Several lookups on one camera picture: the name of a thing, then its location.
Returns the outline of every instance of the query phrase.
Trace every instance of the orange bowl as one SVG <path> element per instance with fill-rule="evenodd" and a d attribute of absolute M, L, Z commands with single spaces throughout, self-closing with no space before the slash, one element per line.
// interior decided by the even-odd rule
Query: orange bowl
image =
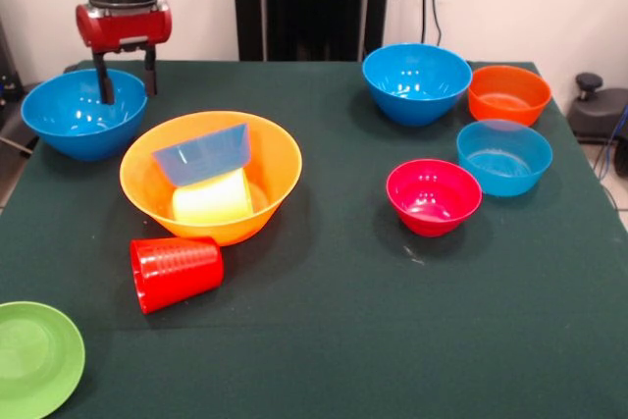
<path fill-rule="evenodd" d="M 473 73 L 469 111 L 476 120 L 502 119 L 529 127 L 551 100 L 547 82 L 512 66 L 487 66 Z"/>
<path fill-rule="evenodd" d="M 153 158 L 153 151 L 209 132 L 248 124 L 251 160 L 244 168 L 253 214 L 219 225 L 186 224 L 172 212 L 172 186 Z M 260 231 L 289 195 L 301 174 L 301 152 L 279 125 L 247 113 L 200 112 L 174 118 L 143 134 L 127 151 L 120 166 L 120 184 L 139 210 L 180 237 L 214 238 L 220 245 L 241 242 Z"/>

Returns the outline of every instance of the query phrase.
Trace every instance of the large orange bowl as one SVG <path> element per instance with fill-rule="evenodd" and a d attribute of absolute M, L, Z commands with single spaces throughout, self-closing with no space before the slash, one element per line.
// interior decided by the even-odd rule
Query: large orange bowl
<path fill-rule="evenodd" d="M 220 225 L 185 224 L 173 219 L 172 186 L 153 151 L 182 141 L 248 124 L 251 160 L 244 168 L 249 181 L 253 214 Z M 220 245 L 241 242 L 260 231 L 296 185 L 301 174 L 301 152 L 279 125 L 247 113 L 201 112 L 174 118 L 142 135 L 127 151 L 120 166 L 122 189 L 139 210 L 181 237 L 210 236 Z"/>

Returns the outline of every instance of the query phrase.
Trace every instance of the red cup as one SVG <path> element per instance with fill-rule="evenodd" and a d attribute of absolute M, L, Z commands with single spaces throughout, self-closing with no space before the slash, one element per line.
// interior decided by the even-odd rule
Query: red cup
<path fill-rule="evenodd" d="M 214 239 L 135 239 L 131 266 L 144 314 L 218 287 L 225 270 Z"/>

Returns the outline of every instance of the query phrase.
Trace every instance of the blue plastic container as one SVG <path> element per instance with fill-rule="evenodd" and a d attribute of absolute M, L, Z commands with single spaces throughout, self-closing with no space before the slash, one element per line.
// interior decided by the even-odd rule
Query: blue plastic container
<path fill-rule="evenodd" d="M 421 43 L 373 51 L 362 65 L 373 99 L 393 121 L 428 125 L 448 112 L 471 83 L 469 65 L 457 54 Z"/>
<path fill-rule="evenodd" d="M 122 152 L 137 133 L 147 97 L 135 76 L 108 73 L 115 103 L 100 103 L 95 70 L 76 71 L 36 87 L 22 106 L 23 120 L 52 147 L 81 161 Z"/>
<path fill-rule="evenodd" d="M 251 160 L 246 124 L 153 152 L 174 186 L 185 186 L 244 167 Z"/>
<path fill-rule="evenodd" d="M 467 125 L 457 139 L 458 162 L 494 196 L 525 193 L 551 164 L 548 141 L 538 132 L 508 120 Z"/>

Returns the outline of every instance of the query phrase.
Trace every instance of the blue bowl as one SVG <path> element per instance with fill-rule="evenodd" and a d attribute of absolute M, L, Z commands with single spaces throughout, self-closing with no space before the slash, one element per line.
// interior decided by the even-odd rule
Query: blue bowl
<path fill-rule="evenodd" d="M 494 196 L 525 193 L 551 164 L 548 141 L 528 127 L 508 120 L 467 125 L 457 139 L 458 162 Z"/>
<path fill-rule="evenodd" d="M 460 56 L 421 43 L 373 51 L 364 60 L 362 73 L 386 116 L 411 127 L 428 125 L 448 112 L 473 78 Z"/>
<path fill-rule="evenodd" d="M 135 76 L 109 70 L 115 103 L 100 103 L 94 69 L 57 76 L 36 87 L 22 105 L 22 118 L 41 139 L 80 161 L 122 152 L 134 138 L 146 109 L 144 85 Z"/>

